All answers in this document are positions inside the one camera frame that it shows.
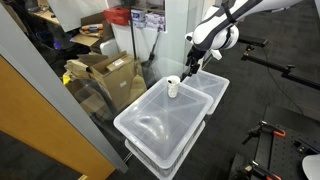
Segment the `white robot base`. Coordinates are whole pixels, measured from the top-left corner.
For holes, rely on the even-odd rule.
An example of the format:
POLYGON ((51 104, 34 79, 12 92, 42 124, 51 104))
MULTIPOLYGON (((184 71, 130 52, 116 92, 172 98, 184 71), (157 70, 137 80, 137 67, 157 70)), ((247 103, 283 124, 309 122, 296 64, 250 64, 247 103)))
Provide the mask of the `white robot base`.
POLYGON ((306 156, 302 168, 308 180, 320 180, 320 154, 306 156))

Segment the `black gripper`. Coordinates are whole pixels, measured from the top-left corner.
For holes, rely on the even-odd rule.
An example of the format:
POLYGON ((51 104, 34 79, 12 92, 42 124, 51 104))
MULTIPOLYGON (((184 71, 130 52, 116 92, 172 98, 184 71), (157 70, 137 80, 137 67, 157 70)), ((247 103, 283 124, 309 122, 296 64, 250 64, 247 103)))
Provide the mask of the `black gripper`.
POLYGON ((182 74, 181 81, 186 77, 191 77, 194 74, 197 74, 200 64, 198 61, 205 55, 205 51, 200 51, 196 47, 192 47, 187 54, 186 66, 190 68, 189 72, 184 72, 182 74))

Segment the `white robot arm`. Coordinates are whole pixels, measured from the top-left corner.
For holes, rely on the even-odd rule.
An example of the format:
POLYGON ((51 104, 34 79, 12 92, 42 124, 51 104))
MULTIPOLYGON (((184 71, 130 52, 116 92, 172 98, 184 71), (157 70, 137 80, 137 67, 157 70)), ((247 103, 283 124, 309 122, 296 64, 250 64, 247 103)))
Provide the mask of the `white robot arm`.
POLYGON ((187 54, 186 66, 191 77, 199 70, 198 61, 207 51, 220 60, 220 50, 232 48, 239 38, 236 23, 258 12, 277 12, 290 8, 302 0, 227 0, 220 6, 209 7, 201 22, 185 39, 192 44, 187 54))

